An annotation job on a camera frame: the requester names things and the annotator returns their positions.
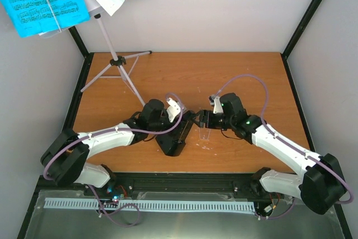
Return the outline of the black metronome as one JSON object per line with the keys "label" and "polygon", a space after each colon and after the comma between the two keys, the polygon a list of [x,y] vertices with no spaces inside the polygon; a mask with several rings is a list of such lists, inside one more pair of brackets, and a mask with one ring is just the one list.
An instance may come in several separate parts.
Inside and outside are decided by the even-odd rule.
{"label": "black metronome", "polygon": [[179,125],[174,130],[156,137],[156,142],[166,156],[177,157],[181,154],[186,145],[185,140],[193,125],[193,115],[193,111],[185,112]]}

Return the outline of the clear plastic metronome cover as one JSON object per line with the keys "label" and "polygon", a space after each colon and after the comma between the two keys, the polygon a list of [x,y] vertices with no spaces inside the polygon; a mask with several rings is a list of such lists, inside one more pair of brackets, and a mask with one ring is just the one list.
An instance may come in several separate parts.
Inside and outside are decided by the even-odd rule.
{"label": "clear plastic metronome cover", "polygon": [[210,134],[211,134],[211,129],[199,128],[198,130],[199,130],[199,138],[201,140],[209,140]]}

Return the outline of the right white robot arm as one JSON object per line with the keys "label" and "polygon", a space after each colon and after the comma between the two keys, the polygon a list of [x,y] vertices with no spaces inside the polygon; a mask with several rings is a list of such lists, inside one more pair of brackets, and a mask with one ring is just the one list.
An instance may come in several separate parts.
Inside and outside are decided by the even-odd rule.
{"label": "right white robot arm", "polygon": [[210,96],[212,110],[193,118],[201,128],[231,130],[239,139],[264,149],[293,170],[293,174],[263,168],[257,172],[258,188],[300,199],[310,210],[325,214],[340,202],[348,187],[337,158],[321,156],[277,132],[258,115],[250,115],[234,93]]}

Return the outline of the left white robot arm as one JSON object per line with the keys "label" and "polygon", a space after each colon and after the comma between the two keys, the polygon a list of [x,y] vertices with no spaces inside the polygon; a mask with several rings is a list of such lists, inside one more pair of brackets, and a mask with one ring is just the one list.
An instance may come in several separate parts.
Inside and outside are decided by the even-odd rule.
{"label": "left white robot arm", "polygon": [[185,140],[182,133],[191,128],[194,113],[172,98],[167,103],[165,107],[162,101],[151,99],[142,111],[110,128],[88,133],[62,131],[40,158],[44,178],[58,187],[91,185],[108,196],[115,192],[115,175],[106,165],[88,163],[89,158],[109,149],[132,146],[150,134],[165,155],[178,156]]}

